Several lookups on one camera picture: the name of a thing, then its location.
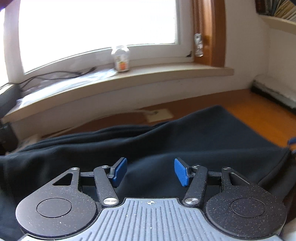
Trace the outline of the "small jar with orange label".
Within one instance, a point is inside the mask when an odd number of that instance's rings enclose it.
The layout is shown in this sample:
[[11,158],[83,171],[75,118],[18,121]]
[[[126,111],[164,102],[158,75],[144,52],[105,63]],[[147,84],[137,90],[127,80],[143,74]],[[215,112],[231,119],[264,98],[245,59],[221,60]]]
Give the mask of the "small jar with orange label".
[[117,72],[126,72],[130,69],[130,50],[127,46],[115,46],[111,55]]

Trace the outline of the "folded white clothes pile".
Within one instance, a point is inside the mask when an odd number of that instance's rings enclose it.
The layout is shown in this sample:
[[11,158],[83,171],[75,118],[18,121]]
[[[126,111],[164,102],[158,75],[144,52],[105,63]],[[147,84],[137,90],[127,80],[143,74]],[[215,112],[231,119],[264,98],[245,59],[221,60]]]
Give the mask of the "folded white clothes pile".
[[251,91],[295,111],[295,90],[273,77],[267,75],[255,76]]

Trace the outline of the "black garment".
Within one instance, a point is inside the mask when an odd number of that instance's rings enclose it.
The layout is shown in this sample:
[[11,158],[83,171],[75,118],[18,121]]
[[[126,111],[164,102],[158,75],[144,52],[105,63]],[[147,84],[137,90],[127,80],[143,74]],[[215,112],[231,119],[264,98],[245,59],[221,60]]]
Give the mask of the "black garment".
[[231,167],[290,208],[295,199],[295,159],[258,135],[221,106],[154,126],[113,126],[96,132],[48,138],[1,156],[1,238],[23,233],[17,204],[72,167],[92,171],[125,157],[127,173],[117,189],[125,197],[178,197],[185,189],[174,173],[174,160],[211,171]]

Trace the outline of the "white floor outlet plate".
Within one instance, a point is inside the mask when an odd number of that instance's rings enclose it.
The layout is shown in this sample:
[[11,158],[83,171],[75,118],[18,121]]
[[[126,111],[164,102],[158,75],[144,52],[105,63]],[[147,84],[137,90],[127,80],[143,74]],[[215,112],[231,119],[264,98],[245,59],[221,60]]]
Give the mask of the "white floor outlet plate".
[[174,115],[166,108],[152,110],[145,114],[148,123],[172,119]]

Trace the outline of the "clear plastic bag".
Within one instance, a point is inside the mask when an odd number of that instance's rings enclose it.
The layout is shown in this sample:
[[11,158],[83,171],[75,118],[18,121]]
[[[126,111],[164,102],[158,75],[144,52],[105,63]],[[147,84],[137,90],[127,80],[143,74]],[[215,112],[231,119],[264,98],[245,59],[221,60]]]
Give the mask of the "clear plastic bag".
[[20,107],[27,106],[41,99],[52,97],[56,94],[66,92],[77,87],[98,83],[116,74],[117,71],[113,68],[103,70],[91,68],[78,75],[67,74],[65,77],[58,77],[54,79],[42,78],[40,83],[24,90],[21,97],[17,99],[16,104]]

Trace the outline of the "black box on sill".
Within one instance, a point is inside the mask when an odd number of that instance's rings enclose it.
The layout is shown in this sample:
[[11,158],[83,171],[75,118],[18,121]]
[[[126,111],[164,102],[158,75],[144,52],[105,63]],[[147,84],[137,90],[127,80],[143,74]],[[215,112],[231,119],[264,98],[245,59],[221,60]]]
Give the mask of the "black box on sill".
[[17,84],[5,84],[1,87],[0,118],[3,118],[22,98],[21,89]]

